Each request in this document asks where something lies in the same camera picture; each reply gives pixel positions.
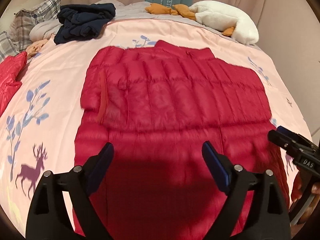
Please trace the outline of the right hand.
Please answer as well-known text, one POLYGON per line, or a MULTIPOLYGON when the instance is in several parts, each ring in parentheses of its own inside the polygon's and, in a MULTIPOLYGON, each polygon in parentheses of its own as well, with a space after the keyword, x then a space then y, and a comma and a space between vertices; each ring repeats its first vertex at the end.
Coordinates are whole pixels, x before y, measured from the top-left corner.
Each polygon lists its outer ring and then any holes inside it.
POLYGON ((302 219, 303 222, 307 221, 313 210, 315 209, 319 198, 319 194, 313 192, 313 187, 319 185, 319 178, 311 174, 299 171, 298 178, 300 178, 301 187, 299 192, 301 197, 292 203, 289 209, 290 224, 297 225, 302 219))

